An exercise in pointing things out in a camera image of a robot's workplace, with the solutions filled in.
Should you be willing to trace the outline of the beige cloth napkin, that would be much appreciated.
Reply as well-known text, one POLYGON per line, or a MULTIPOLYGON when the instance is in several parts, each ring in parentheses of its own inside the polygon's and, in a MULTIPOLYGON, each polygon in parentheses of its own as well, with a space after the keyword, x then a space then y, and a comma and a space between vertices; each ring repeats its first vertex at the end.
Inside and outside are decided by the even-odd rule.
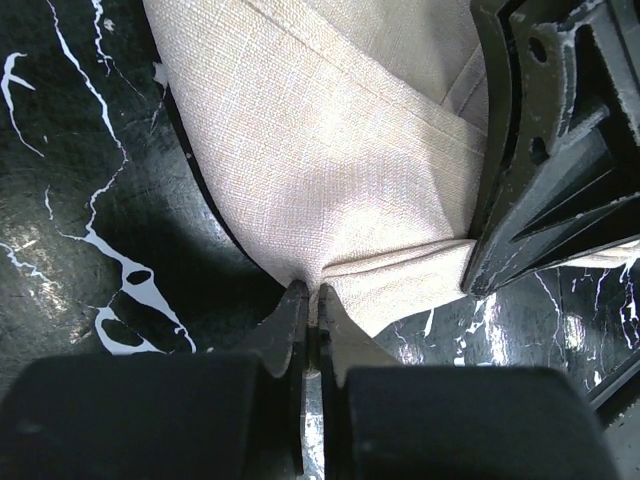
POLYGON ((148 1, 205 185, 282 284, 367 334, 462 298, 487 131, 466 1, 148 1))

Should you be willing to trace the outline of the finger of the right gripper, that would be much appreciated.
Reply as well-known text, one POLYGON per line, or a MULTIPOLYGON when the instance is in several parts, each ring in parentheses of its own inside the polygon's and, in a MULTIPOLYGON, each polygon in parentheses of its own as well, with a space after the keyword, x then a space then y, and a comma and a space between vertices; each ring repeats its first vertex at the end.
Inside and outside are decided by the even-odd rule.
POLYGON ((518 278, 635 241, 639 5, 474 1, 489 121, 461 288, 518 278))

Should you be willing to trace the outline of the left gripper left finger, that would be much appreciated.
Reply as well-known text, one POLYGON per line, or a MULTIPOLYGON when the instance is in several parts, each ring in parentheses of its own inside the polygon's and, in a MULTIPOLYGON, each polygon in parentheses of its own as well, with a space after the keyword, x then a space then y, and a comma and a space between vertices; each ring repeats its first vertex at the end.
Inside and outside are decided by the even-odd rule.
POLYGON ((294 479, 307 286, 234 349, 49 357, 1 404, 5 479, 294 479))

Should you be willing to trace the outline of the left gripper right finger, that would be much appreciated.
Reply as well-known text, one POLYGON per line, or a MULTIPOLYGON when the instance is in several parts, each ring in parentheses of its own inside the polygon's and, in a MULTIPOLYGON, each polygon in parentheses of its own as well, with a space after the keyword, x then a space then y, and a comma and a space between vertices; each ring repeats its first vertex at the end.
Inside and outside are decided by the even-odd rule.
POLYGON ((319 363, 329 479, 615 479, 601 427, 549 368, 409 366, 323 285, 319 363))

